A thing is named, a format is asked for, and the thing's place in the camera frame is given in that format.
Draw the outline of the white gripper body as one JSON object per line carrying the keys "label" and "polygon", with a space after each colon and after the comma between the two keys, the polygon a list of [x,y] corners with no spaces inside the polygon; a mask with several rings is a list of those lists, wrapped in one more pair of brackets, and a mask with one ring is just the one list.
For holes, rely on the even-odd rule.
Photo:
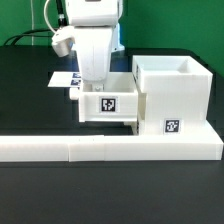
{"label": "white gripper body", "polygon": [[79,71],[86,82],[104,82],[110,68],[112,38],[121,17],[121,0],[66,0],[74,27]]}

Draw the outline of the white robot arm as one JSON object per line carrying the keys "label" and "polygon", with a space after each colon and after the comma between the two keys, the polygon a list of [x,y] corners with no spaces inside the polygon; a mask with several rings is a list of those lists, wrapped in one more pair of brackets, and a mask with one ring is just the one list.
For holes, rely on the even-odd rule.
{"label": "white robot arm", "polygon": [[88,83],[103,83],[110,69],[114,30],[123,13],[123,0],[66,0],[74,27],[79,71]]}

